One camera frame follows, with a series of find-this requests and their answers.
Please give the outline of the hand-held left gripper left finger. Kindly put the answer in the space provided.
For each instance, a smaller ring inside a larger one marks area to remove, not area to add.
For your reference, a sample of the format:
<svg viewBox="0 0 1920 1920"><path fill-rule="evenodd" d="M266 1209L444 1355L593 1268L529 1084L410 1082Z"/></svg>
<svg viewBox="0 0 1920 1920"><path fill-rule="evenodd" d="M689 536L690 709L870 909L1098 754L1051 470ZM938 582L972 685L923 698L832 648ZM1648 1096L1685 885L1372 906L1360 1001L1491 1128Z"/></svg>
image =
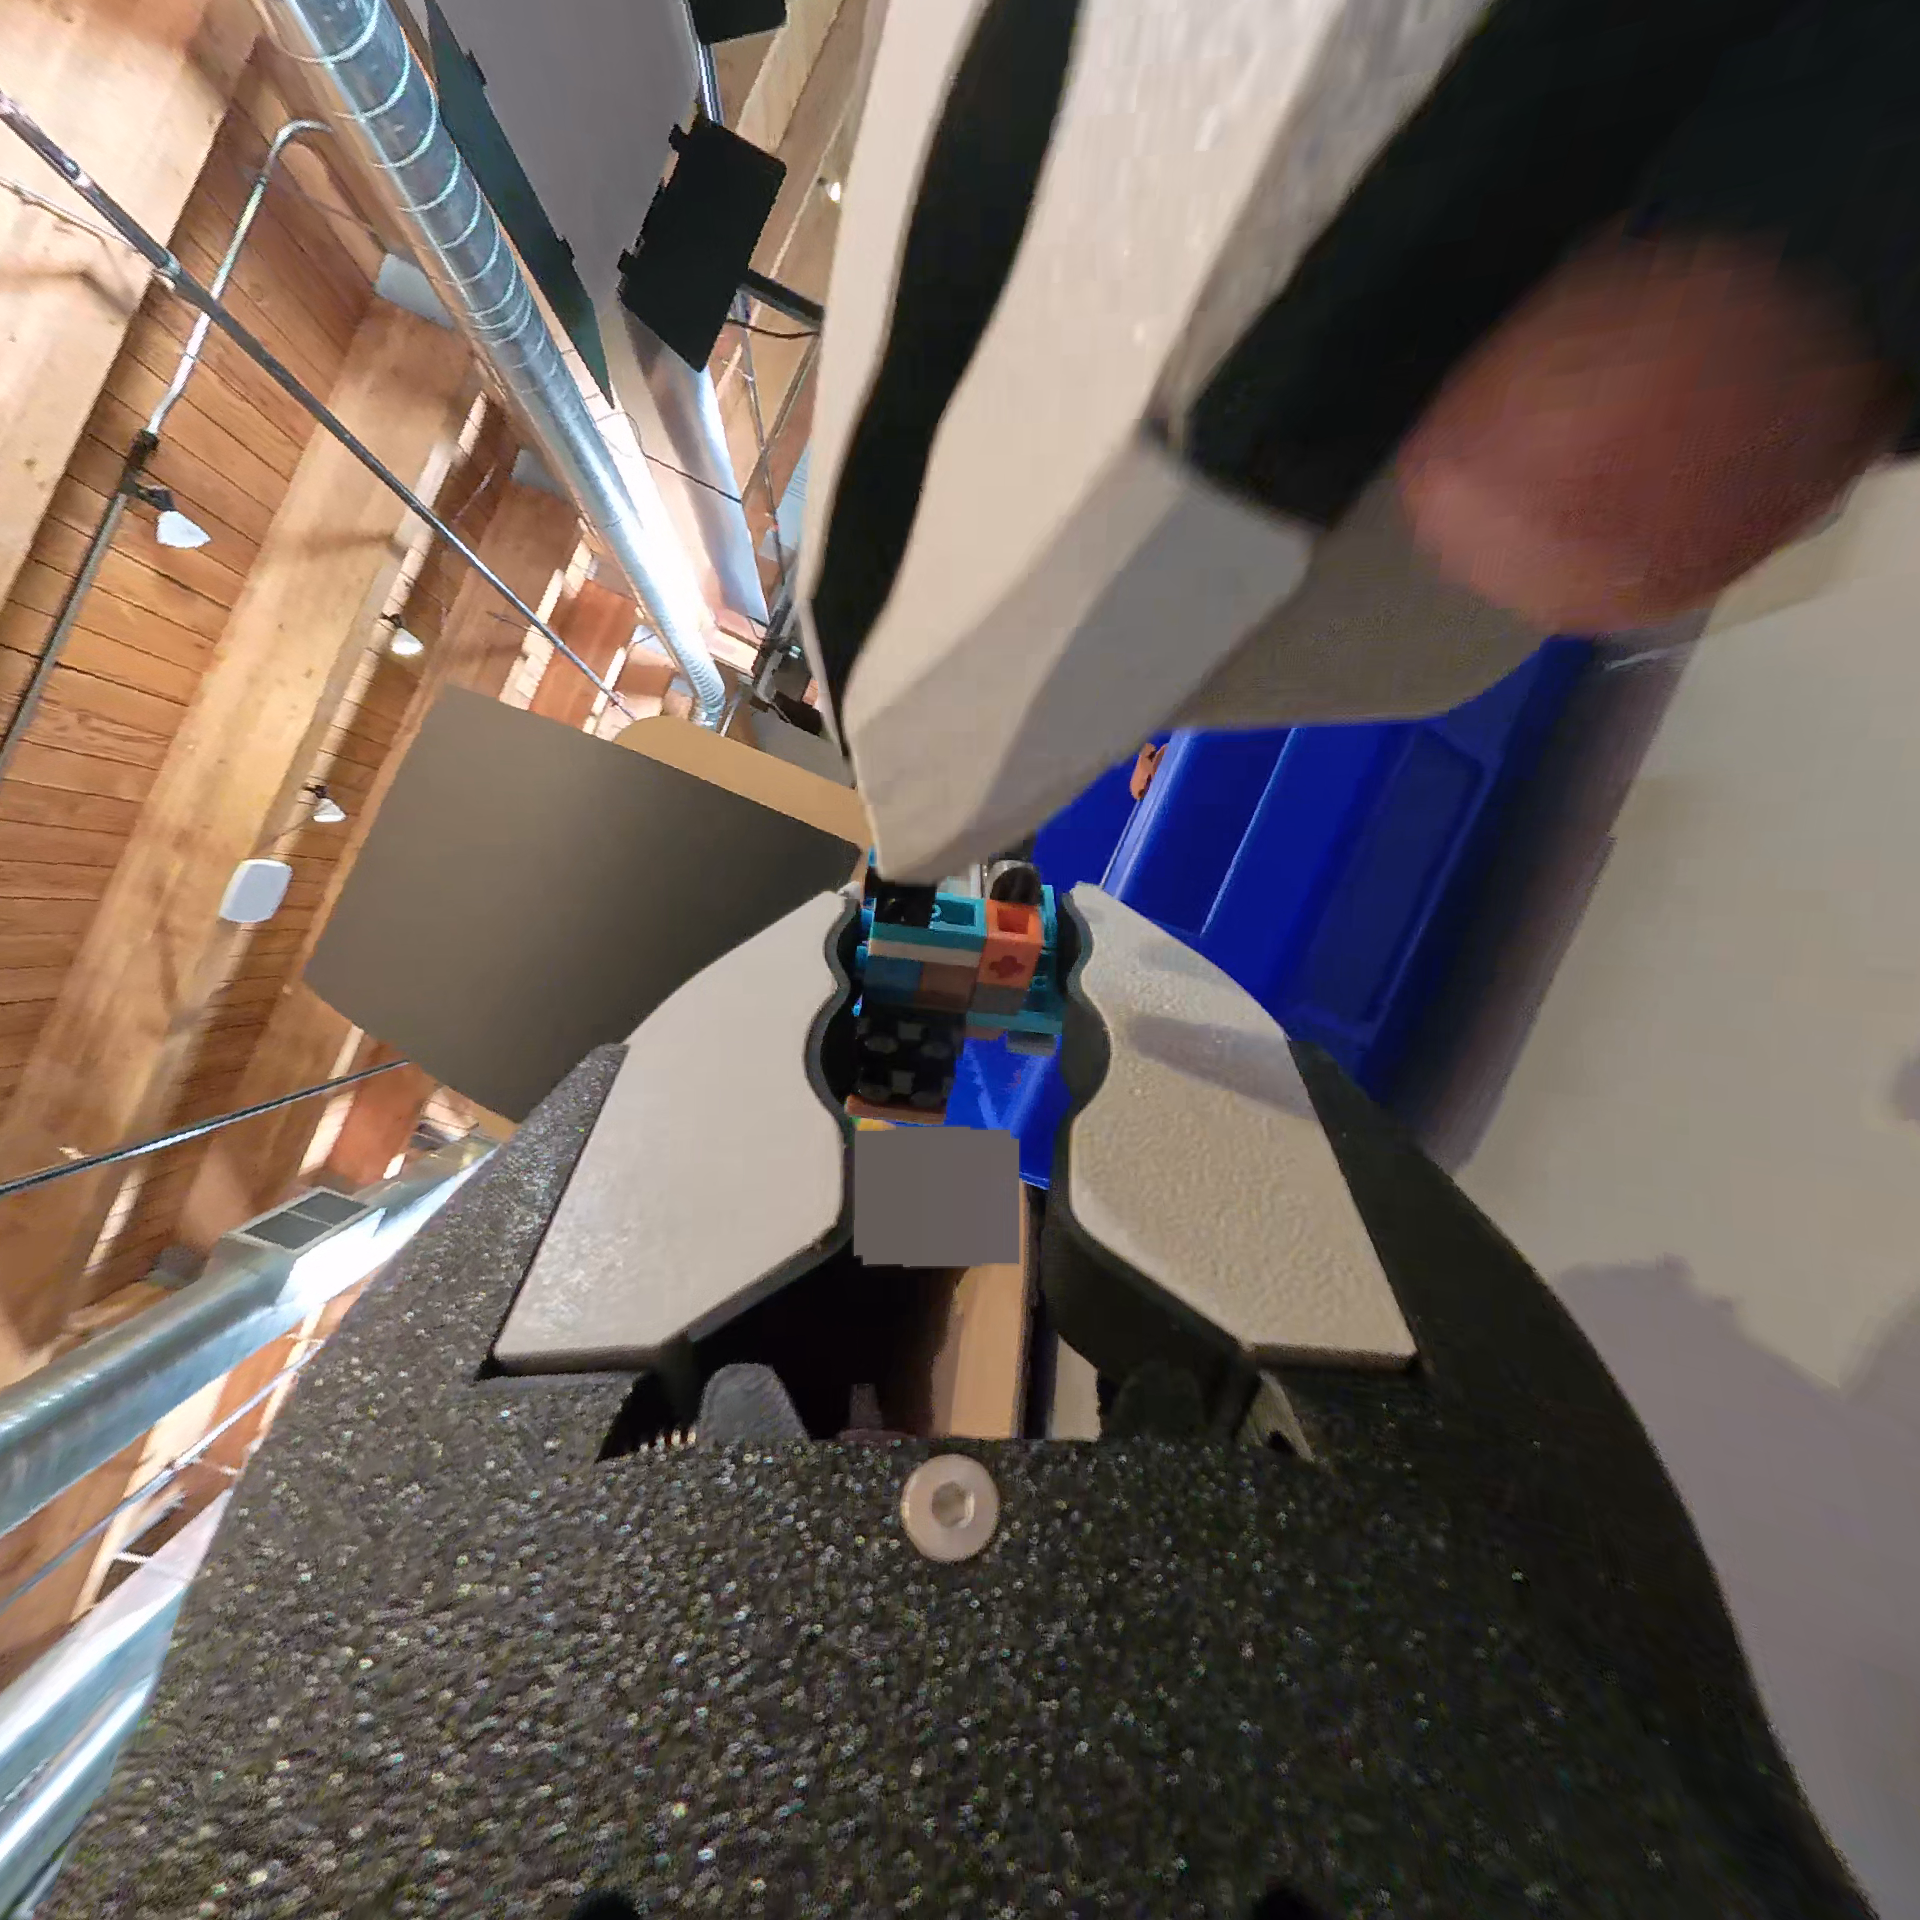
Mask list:
<svg viewBox="0 0 1920 1920"><path fill-rule="evenodd" d="M501 1373L660 1365L848 1242L822 1041L854 928L852 896L814 896L638 1025L496 1334Z"/></svg>

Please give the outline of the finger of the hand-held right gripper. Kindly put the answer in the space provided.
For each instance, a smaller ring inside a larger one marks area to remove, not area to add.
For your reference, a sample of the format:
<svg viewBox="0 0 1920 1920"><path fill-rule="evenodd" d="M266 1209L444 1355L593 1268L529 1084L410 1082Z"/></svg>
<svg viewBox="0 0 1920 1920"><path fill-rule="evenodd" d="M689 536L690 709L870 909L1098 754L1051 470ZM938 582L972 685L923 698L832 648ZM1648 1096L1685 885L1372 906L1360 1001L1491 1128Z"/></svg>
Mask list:
<svg viewBox="0 0 1920 1920"><path fill-rule="evenodd" d="M922 509L932 441L1001 300L1072 62L1074 3L877 4L826 308L802 626L829 726Z"/></svg>
<svg viewBox="0 0 1920 1920"><path fill-rule="evenodd" d="M884 877L1013 846L1307 586L1318 529L1204 475L1187 425L1484 11L1080 4L1014 268L854 665Z"/></svg>

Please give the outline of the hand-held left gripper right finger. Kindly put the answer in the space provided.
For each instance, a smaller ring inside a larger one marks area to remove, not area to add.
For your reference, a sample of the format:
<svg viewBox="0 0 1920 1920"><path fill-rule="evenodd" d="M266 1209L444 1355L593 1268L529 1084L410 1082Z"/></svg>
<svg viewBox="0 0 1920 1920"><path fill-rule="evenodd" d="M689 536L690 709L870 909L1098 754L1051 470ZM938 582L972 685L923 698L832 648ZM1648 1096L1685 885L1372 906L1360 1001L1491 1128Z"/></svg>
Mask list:
<svg viewBox="0 0 1920 1920"><path fill-rule="evenodd" d="M1404 1370L1417 1348L1289 1037L1228 971L1076 885L1050 1221L1101 1268L1093 1330L1123 1370L1120 1310L1204 1353Z"/></svg>

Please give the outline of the blue plastic bin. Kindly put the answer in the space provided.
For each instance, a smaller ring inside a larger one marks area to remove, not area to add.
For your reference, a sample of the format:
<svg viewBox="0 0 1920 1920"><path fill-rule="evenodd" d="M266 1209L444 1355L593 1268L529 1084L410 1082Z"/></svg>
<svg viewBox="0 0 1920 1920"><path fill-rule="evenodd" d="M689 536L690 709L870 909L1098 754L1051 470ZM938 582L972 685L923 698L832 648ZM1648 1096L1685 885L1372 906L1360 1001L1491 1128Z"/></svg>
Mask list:
<svg viewBox="0 0 1920 1920"><path fill-rule="evenodd" d="M1386 1100L1592 658L1552 638L1417 722L1166 733L1141 800L1115 763L1032 857L1058 894L1090 882L1164 926Z"/></svg>

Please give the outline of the colourful toy brick model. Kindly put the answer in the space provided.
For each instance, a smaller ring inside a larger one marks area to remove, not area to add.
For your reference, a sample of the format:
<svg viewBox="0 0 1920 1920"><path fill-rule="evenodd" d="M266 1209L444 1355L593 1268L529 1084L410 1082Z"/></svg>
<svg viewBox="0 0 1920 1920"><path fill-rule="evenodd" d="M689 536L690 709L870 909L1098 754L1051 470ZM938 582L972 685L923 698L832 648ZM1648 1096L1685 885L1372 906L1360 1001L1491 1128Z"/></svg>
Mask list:
<svg viewBox="0 0 1920 1920"><path fill-rule="evenodd" d="M1003 857L980 885L886 880L869 869L850 965L857 1128L995 1116L980 1092L1009 1065L1057 1056L1065 1030L1062 924L1041 869Z"/></svg>

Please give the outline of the person's right hand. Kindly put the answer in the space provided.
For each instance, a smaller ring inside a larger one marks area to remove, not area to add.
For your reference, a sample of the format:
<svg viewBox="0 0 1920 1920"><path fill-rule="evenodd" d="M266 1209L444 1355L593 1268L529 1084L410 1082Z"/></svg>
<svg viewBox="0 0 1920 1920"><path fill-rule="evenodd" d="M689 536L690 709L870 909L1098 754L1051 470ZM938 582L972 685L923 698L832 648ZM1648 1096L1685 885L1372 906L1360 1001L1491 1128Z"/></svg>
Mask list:
<svg viewBox="0 0 1920 1920"><path fill-rule="evenodd" d="M1777 254L1604 233L1446 379L1400 451L1413 542L1546 634L1708 605L1888 457L1913 384Z"/></svg>

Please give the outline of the studio light panel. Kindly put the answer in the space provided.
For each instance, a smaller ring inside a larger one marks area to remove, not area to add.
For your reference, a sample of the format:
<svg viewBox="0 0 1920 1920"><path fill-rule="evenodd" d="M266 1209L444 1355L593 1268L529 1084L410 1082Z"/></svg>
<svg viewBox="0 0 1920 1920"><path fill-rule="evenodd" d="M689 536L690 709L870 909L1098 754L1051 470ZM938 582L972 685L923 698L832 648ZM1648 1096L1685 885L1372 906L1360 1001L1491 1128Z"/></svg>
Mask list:
<svg viewBox="0 0 1920 1920"><path fill-rule="evenodd" d="M776 32L782 3L420 4L441 118L562 317L608 373L602 320L709 366L784 162L704 108L701 56Z"/></svg>

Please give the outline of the black board with plywood rim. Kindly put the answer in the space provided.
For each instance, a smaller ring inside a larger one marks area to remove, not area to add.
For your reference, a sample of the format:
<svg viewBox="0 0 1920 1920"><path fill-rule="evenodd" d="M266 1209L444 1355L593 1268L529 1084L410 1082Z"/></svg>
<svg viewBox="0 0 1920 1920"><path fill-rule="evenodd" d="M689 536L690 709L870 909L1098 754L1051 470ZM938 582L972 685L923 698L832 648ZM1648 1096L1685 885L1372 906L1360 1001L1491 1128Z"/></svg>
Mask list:
<svg viewBox="0 0 1920 1920"><path fill-rule="evenodd" d="M677 717L604 741L446 688L305 985L505 1120L732 947L854 874L848 784Z"/></svg>

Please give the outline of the silver ventilation duct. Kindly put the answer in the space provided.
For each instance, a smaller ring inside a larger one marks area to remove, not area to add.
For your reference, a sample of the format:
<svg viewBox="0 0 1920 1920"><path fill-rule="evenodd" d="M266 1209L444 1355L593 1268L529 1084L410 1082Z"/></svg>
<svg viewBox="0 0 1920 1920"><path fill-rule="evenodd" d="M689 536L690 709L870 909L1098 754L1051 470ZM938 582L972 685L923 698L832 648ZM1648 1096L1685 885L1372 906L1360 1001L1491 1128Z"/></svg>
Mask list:
<svg viewBox="0 0 1920 1920"><path fill-rule="evenodd" d="M729 693L704 638L690 562L662 520L648 520L633 499L620 446L608 441L505 226L449 132L401 16L380 3L270 3L261 14L315 82L330 124L368 170L456 328L633 587L689 681L698 722L721 729Z"/></svg>

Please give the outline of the ribbed silver duct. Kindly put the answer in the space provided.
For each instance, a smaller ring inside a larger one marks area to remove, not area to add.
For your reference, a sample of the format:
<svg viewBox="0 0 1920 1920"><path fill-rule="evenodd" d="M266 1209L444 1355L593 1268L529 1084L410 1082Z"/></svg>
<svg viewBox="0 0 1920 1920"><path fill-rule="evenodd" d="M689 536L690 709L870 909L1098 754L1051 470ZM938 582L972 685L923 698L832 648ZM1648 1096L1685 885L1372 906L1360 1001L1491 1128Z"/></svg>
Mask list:
<svg viewBox="0 0 1920 1920"><path fill-rule="evenodd" d="M201 1275L3 1394L3 1529L368 1281L496 1152L449 1144L357 1194L310 1188L222 1236Z"/></svg>

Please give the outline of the slim silver duct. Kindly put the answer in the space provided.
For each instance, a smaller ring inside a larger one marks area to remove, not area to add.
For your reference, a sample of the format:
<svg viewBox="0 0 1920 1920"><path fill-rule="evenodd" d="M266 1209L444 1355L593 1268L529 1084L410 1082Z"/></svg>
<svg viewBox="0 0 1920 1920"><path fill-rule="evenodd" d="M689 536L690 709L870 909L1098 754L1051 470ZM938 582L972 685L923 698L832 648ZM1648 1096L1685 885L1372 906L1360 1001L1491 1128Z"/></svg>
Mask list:
<svg viewBox="0 0 1920 1920"><path fill-rule="evenodd" d="M3 1694L3 1901L12 1907L105 1789L157 1683L187 1580L144 1569Z"/></svg>

